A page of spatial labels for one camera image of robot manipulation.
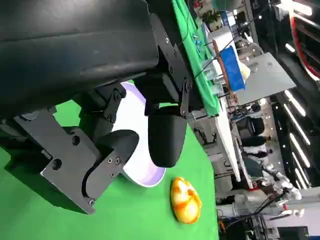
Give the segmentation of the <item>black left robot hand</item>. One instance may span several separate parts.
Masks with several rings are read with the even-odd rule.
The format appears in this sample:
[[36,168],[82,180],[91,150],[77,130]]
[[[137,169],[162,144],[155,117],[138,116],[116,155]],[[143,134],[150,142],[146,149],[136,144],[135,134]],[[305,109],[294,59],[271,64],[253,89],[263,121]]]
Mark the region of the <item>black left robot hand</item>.
[[148,0],[3,0],[0,145],[11,173],[52,205],[93,214],[140,137],[113,130],[134,80],[146,100],[148,151],[174,167],[192,78]]

